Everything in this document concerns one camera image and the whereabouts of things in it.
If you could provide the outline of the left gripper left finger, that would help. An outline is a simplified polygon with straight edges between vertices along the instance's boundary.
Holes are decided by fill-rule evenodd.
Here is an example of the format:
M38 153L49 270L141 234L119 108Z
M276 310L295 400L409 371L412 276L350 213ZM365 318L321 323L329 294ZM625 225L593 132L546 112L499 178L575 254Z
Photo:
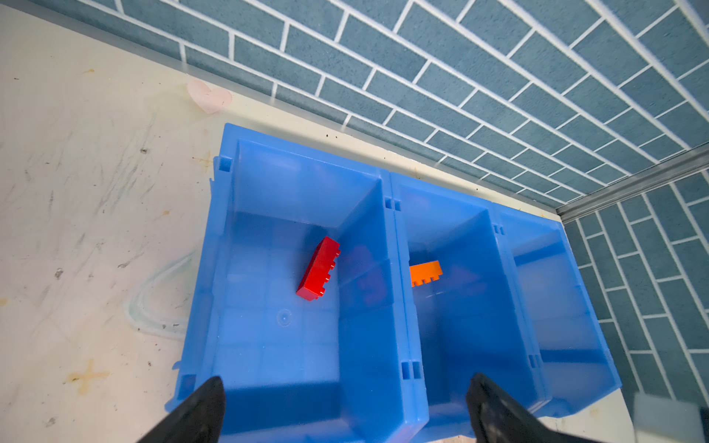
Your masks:
M138 442L218 442L225 412L223 380L209 378Z

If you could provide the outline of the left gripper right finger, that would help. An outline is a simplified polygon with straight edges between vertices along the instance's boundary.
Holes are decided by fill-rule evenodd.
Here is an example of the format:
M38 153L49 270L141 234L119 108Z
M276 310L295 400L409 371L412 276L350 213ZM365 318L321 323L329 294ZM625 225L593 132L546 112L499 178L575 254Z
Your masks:
M471 379L465 396L477 442L582 443L591 439L547 428L504 389L482 373Z

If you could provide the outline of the orange lego brick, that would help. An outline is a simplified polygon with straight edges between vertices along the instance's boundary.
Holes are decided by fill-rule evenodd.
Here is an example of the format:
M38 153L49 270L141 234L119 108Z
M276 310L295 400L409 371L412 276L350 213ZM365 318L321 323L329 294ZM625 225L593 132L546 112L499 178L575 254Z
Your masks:
M413 287L431 284L443 275L441 264L437 260L409 267Z

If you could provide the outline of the blue three-compartment bin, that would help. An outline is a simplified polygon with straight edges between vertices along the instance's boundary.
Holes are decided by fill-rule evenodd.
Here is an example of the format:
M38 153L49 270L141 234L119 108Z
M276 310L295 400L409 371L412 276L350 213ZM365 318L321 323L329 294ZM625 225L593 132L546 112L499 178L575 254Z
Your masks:
M471 378L533 415L621 381L561 223L228 125L174 398L223 380L225 442L425 442L473 430ZM297 295L323 238L323 297ZM437 260L413 287L409 267Z

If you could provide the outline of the red lego brick large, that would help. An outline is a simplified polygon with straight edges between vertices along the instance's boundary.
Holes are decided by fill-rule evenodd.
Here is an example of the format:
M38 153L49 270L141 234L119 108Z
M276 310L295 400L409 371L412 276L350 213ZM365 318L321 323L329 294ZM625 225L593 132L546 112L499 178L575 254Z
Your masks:
M306 301L317 300L325 294L325 284L330 282L330 273L341 254L340 244L325 237L317 246L304 277L297 288L297 295Z

